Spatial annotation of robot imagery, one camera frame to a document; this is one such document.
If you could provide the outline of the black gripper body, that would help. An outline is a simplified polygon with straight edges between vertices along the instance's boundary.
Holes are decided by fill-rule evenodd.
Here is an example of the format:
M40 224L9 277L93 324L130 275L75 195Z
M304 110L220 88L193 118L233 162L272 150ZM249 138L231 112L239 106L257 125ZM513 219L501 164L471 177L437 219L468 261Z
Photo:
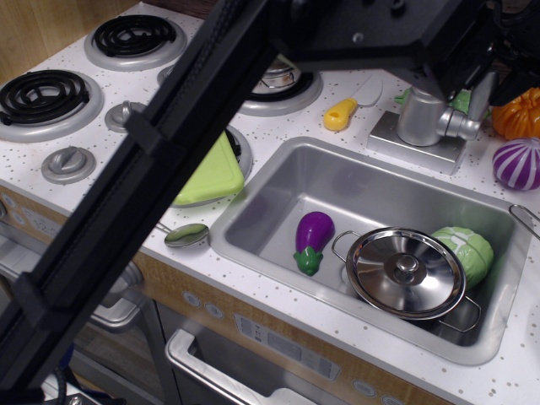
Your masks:
M494 65L509 78L512 73L539 80L539 1L487 1L496 25Z

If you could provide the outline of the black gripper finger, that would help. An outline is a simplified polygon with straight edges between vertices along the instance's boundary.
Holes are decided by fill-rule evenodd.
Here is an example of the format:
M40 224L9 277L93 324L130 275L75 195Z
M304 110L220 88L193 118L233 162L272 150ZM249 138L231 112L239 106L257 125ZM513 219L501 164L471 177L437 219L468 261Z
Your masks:
M489 69L495 74L495 89L489 96L491 106L503 106L523 95L531 88L539 87L539 67Z

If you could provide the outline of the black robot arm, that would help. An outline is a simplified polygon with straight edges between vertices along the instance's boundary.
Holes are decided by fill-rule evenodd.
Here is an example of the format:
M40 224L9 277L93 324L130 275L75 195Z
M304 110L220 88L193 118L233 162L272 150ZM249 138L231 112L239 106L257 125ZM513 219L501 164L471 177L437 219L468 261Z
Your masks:
M222 1L164 23L175 64L99 64L85 38L40 66L78 111L28 140L1 131L1 206L46 253L1 317L1 401L41 384L124 268L155 304L218 337L159 338L238 404L536 404L539 194L494 178L487 104L536 68L486 1ZM343 253L376 229L455 225L494 249L488 276L408 321L348 293Z

